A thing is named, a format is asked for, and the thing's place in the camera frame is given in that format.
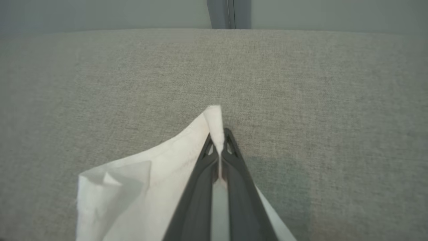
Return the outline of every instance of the crumpled white cloth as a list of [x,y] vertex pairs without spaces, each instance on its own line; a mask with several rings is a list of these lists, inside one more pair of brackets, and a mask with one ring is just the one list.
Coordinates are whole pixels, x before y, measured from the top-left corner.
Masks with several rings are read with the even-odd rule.
[[[212,136],[218,134],[213,131],[223,130],[218,118],[221,112],[220,117],[201,114],[156,147],[82,172],[76,240],[161,241],[210,129]],[[278,239],[294,241],[258,192]]]

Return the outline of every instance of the gray fabric surface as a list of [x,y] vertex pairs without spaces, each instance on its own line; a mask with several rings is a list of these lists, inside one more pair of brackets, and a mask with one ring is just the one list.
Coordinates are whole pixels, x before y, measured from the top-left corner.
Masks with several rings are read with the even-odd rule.
[[298,240],[426,240],[427,43],[263,30],[0,40],[0,238],[73,240],[80,172],[221,104]]

